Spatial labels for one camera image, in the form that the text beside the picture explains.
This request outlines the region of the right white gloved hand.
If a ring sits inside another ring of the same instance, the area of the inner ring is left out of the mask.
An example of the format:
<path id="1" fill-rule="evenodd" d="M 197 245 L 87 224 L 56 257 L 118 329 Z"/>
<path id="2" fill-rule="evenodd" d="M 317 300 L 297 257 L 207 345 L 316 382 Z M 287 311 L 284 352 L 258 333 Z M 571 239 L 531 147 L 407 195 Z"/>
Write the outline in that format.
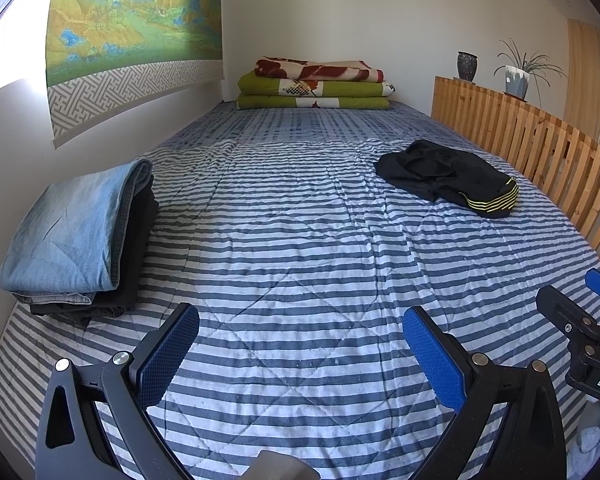
<path id="1" fill-rule="evenodd" d="M 567 453 L 567 478 L 582 478 L 592 468 L 600 445 L 600 402 L 588 402 Z"/>

